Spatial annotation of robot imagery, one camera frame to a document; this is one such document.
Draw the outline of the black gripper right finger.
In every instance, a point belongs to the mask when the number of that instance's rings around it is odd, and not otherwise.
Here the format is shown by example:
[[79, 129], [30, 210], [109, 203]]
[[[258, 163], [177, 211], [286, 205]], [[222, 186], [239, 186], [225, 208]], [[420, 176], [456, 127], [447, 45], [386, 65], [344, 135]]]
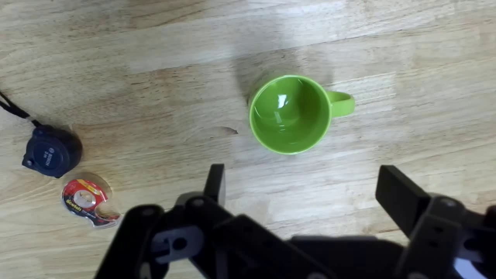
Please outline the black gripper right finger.
[[427, 233], [424, 216], [431, 196], [399, 168], [389, 165], [380, 168], [375, 199], [408, 239]]

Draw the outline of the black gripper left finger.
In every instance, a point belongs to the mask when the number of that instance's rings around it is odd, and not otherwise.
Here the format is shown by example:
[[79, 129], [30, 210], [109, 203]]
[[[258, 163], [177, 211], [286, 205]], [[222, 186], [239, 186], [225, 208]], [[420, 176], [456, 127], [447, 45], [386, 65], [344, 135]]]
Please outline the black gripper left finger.
[[208, 172], [203, 194], [219, 205], [225, 203], [225, 166], [213, 165]]

